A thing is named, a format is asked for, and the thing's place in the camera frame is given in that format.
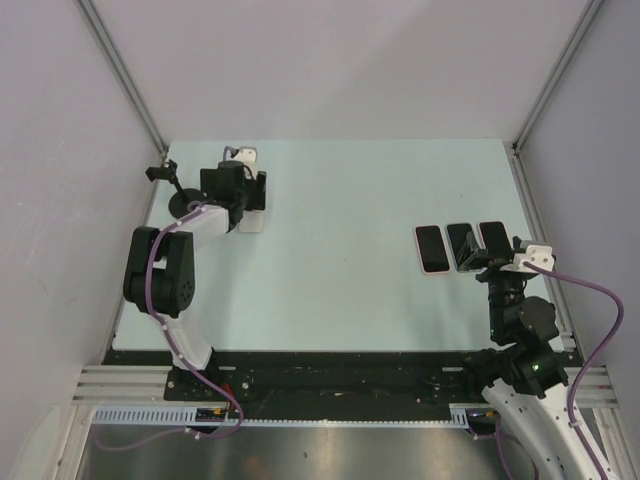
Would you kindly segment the black phone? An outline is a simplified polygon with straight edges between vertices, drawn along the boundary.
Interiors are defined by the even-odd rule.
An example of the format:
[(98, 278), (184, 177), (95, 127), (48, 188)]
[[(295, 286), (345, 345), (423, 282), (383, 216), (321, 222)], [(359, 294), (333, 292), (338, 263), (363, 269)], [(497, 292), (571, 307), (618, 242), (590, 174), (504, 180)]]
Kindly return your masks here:
[(467, 232), (473, 231), (469, 223), (454, 223), (446, 226), (447, 237), (456, 267), (455, 253), (461, 246)]

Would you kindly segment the white phone stand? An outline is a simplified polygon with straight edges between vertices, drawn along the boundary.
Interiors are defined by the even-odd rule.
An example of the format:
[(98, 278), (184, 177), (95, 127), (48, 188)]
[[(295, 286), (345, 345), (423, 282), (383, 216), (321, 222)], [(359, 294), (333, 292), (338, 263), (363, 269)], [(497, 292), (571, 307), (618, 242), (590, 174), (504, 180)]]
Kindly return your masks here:
[(245, 211), (238, 224), (241, 233), (258, 234), (264, 230), (265, 212), (261, 210)]

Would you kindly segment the pink phone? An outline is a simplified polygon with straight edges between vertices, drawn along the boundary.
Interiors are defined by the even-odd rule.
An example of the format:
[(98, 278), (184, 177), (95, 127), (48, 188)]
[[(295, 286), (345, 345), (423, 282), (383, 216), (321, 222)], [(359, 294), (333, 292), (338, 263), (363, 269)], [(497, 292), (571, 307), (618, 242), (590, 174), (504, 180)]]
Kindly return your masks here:
[(506, 228), (500, 221), (489, 221), (479, 223), (479, 232), (484, 246), (490, 254), (491, 243), (496, 240), (508, 239)]

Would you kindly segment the black rectangular phone stand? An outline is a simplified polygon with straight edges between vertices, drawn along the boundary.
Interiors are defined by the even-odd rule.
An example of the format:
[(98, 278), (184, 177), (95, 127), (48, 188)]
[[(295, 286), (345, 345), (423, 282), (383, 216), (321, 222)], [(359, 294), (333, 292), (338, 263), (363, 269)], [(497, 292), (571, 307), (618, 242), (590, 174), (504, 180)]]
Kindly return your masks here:
[(266, 181), (266, 172), (259, 171), (252, 183), (252, 191), (247, 204), (249, 211), (264, 211), (266, 209)]

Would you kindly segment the pink-cased phone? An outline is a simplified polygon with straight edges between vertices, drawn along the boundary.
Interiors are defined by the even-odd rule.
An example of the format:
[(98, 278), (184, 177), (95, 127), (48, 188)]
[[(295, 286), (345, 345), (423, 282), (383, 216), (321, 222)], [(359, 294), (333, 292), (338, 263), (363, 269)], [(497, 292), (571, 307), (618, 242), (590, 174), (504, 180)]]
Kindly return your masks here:
[(450, 270), (442, 231), (437, 225), (417, 226), (414, 229), (418, 256), (425, 274), (440, 274)]

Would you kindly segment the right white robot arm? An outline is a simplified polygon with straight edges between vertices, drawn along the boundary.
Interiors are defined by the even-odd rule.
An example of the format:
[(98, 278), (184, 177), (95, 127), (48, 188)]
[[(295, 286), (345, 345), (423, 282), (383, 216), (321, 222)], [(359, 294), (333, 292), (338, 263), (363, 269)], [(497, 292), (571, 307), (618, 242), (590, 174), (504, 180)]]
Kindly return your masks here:
[(488, 287), (490, 339), (495, 348), (471, 354), (461, 376), (463, 393), (486, 401), (495, 425), (510, 427), (534, 468), (549, 479), (613, 479), (616, 474), (576, 403), (588, 358), (569, 375), (550, 342), (559, 337), (556, 308), (525, 293), (537, 275), (554, 279), (551, 246), (508, 239), (501, 223), (478, 241), (468, 232), (452, 253), (458, 271), (472, 271)]

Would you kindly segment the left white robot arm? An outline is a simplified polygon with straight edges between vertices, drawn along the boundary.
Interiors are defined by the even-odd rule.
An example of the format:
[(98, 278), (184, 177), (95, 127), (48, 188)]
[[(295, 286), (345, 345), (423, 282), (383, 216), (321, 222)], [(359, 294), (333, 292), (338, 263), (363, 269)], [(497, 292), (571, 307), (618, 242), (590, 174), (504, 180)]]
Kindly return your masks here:
[(209, 368), (214, 348), (187, 317), (196, 293), (196, 250), (234, 231), (258, 234), (264, 229), (267, 173), (257, 165), (253, 148), (228, 150), (214, 168), (200, 171), (198, 188), (183, 188), (177, 163), (168, 160), (146, 171), (176, 193), (169, 200), (169, 226), (134, 230), (124, 275), (127, 302), (156, 320), (169, 344), (173, 364), (186, 370), (186, 387), (197, 398), (214, 397), (221, 376)]

